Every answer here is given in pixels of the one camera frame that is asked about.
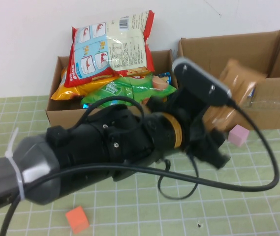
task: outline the green snack bag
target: green snack bag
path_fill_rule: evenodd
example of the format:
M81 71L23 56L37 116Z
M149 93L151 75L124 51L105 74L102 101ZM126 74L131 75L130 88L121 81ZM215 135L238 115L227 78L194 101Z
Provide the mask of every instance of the green snack bag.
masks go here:
M133 100L146 104L151 96L166 97L176 91L174 87L167 83L168 77L160 78L152 73L141 77L120 77L109 84L88 94L82 99L81 104L91 104L110 96L127 96ZM126 104L124 101L110 101L102 105L108 107L113 104Z

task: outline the orange cube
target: orange cube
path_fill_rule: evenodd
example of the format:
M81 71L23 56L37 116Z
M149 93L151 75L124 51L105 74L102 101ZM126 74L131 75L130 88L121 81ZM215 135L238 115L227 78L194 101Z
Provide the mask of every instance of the orange cube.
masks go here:
M74 234L78 234L90 226L81 206L67 212L65 216Z

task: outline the barcode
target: barcode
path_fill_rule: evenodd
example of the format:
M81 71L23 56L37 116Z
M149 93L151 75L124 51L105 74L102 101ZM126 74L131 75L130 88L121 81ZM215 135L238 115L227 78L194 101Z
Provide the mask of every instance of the barcode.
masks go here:
M123 17L119 21L119 29L128 30L129 29L129 18Z

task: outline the white zip tie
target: white zip tie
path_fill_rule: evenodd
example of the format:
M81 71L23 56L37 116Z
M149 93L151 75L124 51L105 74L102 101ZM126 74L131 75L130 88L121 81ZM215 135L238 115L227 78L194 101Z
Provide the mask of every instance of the white zip tie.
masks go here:
M20 197L21 197L21 201L25 199L25 194L24 194L24 186L23 186L23 179L22 179L22 174L20 169L18 168L18 166L16 165L14 159L13 159L13 144L14 144L14 140L17 136L18 133L18 127L16 127L16 129L14 130L14 133L10 139L10 141L8 142L8 146L7 149L5 151L5 157L10 161L13 169L15 170L16 173L16 178L17 178L17 184L18 184L18 189L20 191Z

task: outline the table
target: table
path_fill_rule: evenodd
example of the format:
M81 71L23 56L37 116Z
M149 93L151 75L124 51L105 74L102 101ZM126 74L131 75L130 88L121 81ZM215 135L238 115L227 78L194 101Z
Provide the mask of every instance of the table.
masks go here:
M43 133L49 127L44 111L47 100L47 96L0 98L0 157L15 127L20 130L15 145L25 136ZM264 134L280 165L280 130ZM266 184L272 179L268 156L253 132L241 148L225 142L220 150L231 160L219 171L198 162L201 177L248 185ZM174 153L168 158L173 171L193 174L184 154ZM163 164L154 166L164 168ZM177 202L161 196L156 183L155 176L135 174L118 183L105 180L46 206L23 201L8 235L69 236L65 213L77 206L84 208L91 224L79 234L85 236L280 235L280 183L259 193L199 186L192 197ZM162 187L166 193L178 196L189 192L192 185L164 179ZM0 209L0 226L7 209Z

